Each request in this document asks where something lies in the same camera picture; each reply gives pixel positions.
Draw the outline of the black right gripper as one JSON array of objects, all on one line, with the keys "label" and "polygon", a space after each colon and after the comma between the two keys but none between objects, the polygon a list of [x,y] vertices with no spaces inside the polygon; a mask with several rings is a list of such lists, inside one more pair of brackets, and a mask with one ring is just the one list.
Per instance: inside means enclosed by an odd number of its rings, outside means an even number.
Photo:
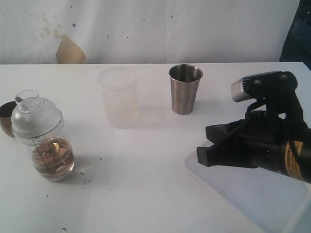
[{"label": "black right gripper", "polygon": [[244,119],[206,126],[206,137],[213,144],[196,149],[198,163],[206,167],[285,169],[282,120],[267,111],[255,110]]}]

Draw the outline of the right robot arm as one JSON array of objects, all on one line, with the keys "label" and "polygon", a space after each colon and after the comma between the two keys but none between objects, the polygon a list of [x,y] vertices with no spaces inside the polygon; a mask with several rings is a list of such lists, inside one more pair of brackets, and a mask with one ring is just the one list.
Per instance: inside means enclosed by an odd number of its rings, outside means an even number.
[{"label": "right robot arm", "polygon": [[263,168],[307,183],[311,181],[311,130],[266,111],[206,127],[213,144],[197,148],[198,163],[206,166]]}]

